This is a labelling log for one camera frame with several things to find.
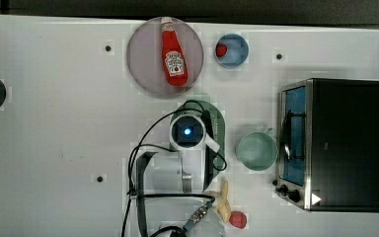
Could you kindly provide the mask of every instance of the red ketchup bottle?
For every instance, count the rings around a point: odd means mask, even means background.
[[[174,31],[172,19],[164,17],[162,24],[162,59],[166,79],[172,86],[184,86],[189,77],[183,50]]]

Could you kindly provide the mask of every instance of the red ball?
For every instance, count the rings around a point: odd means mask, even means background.
[[[217,46],[216,46],[216,55],[217,57],[222,57],[226,54],[227,52],[227,46],[223,43],[219,43]]]
[[[248,218],[241,211],[232,211],[232,215],[230,215],[229,221],[236,228],[243,229],[248,222]]]

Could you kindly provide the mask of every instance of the table surface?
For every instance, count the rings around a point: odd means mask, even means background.
[[[379,80],[379,30],[190,24],[204,47],[202,72],[184,95],[161,100],[133,83],[126,67],[128,40],[141,23],[0,16],[0,78],[9,92],[0,110],[0,236],[119,236],[129,152],[152,122],[199,95],[226,119],[229,168],[218,180],[229,181],[233,209],[249,219],[244,230],[226,225],[228,236],[379,236],[379,213],[302,211],[274,193],[275,166],[249,171],[234,152],[247,133],[276,127],[284,85]],[[212,54],[227,33],[250,46],[236,69],[220,67]],[[168,141],[166,127],[148,142]],[[106,181],[93,182],[98,175]]]

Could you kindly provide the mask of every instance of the small red object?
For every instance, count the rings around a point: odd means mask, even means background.
[[[230,215],[229,221],[236,228],[243,229],[248,222],[248,218],[241,211],[232,211],[232,215]]]
[[[217,57],[222,57],[226,54],[227,52],[227,46],[226,44],[223,43],[218,43],[216,46],[216,55]]]
[[[162,24],[162,59],[163,68],[168,83],[172,86],[184,86],[189,77],[186,60],[172,19],[164,17]]]

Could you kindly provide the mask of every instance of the oven glass window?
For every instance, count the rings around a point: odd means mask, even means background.
[[[305,172],[305,115],[306,115],[306,88],[299,87],[286,91],[285,115],[290,116],[285,128],[287,132],[289,154],[284,159],[282,178],[286,181],[304,186]]]

